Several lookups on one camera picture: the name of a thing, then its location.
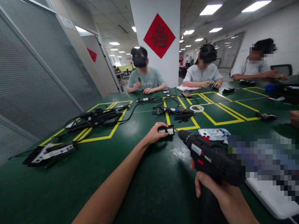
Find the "green workbench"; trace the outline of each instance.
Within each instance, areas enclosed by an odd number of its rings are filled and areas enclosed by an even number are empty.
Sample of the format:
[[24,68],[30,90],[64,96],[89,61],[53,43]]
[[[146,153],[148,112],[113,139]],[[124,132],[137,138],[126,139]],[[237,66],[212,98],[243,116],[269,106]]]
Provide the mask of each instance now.
[[[222,95],[224,88],[236,89]],[[179,123],[172,115],[152,115],[152,107],[157,104],[139,105],[129,121],[97,128],[78,144],[78,151],[49,169],[23,165],[27,155],[6,162],[0,167],[1,223],[71,223],[96,189],[158,121],[196,134],[199,128],[226,128],[233,135],[270,134],[292,139],[299,136],[299,130],[289,124],[289,111],[298,110],[298,106],[267,99],[262,88],[228,82],[219,91],[207,88],[190,93],[204,104],[204,113],[195,114],[188,122]],[[175,95],[174,89],[169,94]],[[166,94],[160,91],[149,96]],[[132,101],[132,107],[121,118],[126,119],[138,98],[144,95],[110,94],[95,108],[113,108]],[[194,99],[175,99],[182,107],[195,103]],[[167,99],[166,105],[176,107],[177,102]],[[274,113],[278,118],[265,123],[255,117],[257,110]],[[80,139],[89,131],[69,135],[64,141]],[[38,144],[45,145],[53,135],[63,132],[57,130]],[[190,151],[177,132],[174,137],[151,145],[136,170],[115,223],[199,223],[201,208],[190,160]],[[291,223],[273,218],[246,185],[241,190],[260,223]]]

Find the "red diamond sign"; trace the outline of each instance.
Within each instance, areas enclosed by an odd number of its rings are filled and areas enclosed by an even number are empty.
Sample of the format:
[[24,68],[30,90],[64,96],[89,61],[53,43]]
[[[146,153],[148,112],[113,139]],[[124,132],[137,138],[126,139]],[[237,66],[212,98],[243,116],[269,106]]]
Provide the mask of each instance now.
[[175,36],[163,21],[163,19],[156,15],[152,24],[149,27],[143,41],[160,57],[162,58]]

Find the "office chair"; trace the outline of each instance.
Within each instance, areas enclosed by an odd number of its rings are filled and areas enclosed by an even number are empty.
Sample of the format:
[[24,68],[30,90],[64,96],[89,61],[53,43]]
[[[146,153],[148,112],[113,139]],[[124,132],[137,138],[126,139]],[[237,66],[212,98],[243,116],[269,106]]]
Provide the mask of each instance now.
[[291,64],[283,64],[283,65],[271,65],[271,70],[277,70],[278,74],[286,74],[286,75],[292,75],[293,69]]

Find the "black drill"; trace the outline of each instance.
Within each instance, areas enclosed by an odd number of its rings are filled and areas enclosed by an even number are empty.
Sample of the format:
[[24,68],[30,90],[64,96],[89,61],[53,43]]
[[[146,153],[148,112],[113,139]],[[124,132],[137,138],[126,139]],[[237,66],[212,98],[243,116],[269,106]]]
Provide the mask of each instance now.
[[[178,136],[190,150],[197,171],[208,174],[220,185],[223,181],[233,186],[244,183],[245,167],[237,164],[232,155],[228,154],[222,146],[184,130],[179,131]],[[201,222],[227,223],[217,198],[204,185],[200,184],[200,188]]]

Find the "white shirt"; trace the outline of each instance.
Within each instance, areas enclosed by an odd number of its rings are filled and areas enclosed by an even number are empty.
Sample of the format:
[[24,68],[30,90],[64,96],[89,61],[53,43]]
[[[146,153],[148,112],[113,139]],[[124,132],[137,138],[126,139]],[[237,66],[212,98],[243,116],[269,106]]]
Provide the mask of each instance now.
[[192,65],[187,69],[186,77],[183,80],[184,82],[204,82],[204,81],[217,81],[218,79],[223,78],[220,75],[218,68],[215,64],[211,63],[206,67],[205,70],[200,70],[197,64]]
[[270,71],[270,67],[264,61],[250,61],[245,59],[235,63],[230,76],[232,77],[234,74],[256,75],[267,71]]

